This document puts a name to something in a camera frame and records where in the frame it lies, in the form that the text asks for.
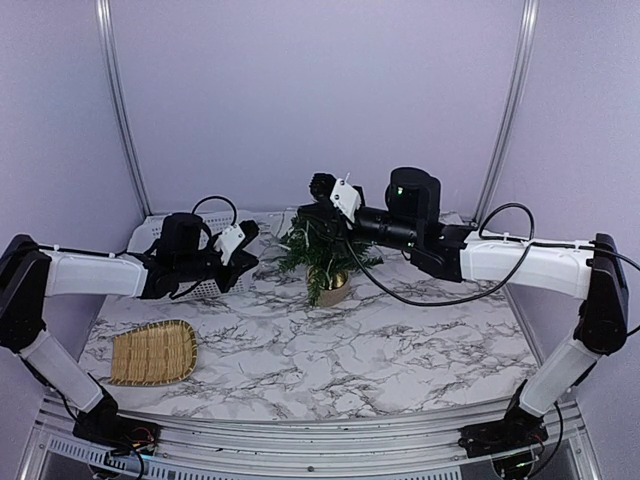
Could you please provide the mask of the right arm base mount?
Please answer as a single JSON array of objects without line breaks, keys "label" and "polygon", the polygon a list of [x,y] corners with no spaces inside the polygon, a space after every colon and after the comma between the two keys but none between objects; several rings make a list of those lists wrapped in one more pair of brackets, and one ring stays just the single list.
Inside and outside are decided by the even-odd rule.
[{"label": "right arm base mount", "polygon": [[459,430],[458,446],[468,458],[508,452],[544,443],[549,435],[541,423],[498,420],[468,425]]}]

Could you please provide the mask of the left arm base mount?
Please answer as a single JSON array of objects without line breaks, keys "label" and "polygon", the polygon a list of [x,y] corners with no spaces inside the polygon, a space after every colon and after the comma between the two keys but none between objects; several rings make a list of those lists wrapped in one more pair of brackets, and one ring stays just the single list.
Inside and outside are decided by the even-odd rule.
[{"label": "left arm base mount", "polygon": [[101,422],[80,416],[73,428],[75,437],[111,447],[116,455],[127,452],[152,454],[159,434],[160,426],[156,423],[120,415]]}]

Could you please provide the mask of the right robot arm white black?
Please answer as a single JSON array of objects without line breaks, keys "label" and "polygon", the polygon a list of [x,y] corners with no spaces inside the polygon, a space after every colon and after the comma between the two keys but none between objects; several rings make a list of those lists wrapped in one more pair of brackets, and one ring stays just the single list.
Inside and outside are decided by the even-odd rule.
[{"label": "right robot arm white black", "polygon": [[366,206],[361,188],[331,174],[315,174],[309,189],[313,201],[298,208],[299,218],[348,253],[356,242],[381,245],[407,253],[413,266],[435,279],[493,281],[498,288],[513,283],[581,300],[573,332],[519,387],[504,417],[480,426],[506,448],[529,437],[554,402],[630,335],[625,260],[608,234],[591,241],[549,241],[533,233],[519,238],[444,224],[440,181],[415,167],[391,172],[385,209]]}]

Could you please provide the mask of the white plastic basket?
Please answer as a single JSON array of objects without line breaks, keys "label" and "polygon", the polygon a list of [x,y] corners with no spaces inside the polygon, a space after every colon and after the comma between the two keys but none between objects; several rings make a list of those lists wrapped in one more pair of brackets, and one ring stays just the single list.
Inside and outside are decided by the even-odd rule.
[{"label": "white plastic basket", "polygon": [[[221,260],[213,244],[221,231],[244,220],[254,219],[239,219],[233,213],[188,212],[147,218],[134,230],[125,251],[127,257],[141,261],[149,270],[141,297],[179,301],[197,295],[226,294],[213,280],[216,264]],[[236,285],[252,270],[242,275]]]}]

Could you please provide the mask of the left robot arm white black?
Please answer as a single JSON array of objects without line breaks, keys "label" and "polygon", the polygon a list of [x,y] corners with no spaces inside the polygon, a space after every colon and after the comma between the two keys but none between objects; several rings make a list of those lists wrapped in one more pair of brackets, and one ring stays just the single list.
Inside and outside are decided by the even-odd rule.
[{"label": "left robot arm white black", "polygon": [[114,397],[50,331],[45,311],[60,298],[108,296],[178,301],[204,283],[221,293],[257,267],[247,249],[259,233],[236,209],[213,229],[196,210],[171,213],[149,247],[119,253],[44,245],[16,235],[1,255],[1,346],[77,409],[76,424],[106,445],[125,438]]}]

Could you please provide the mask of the small green christmas tree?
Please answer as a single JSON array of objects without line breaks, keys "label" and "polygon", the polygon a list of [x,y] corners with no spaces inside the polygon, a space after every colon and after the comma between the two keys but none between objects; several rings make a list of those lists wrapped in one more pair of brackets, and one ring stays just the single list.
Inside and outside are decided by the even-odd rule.
[{"label": "small green christmas tree", "polygon": [[351,242],[352,255],[341,243],[319,236],[297,214],[291,231],[280,243],[285,254],[278,260],[279,270],[290,273],[304,268],[307,299],[312,307],[337,305],[349,293],[351,274],[359,270],[359,265],[370,268],[383,263],[381,257],[369,254],[370,246],[356,241]]}]

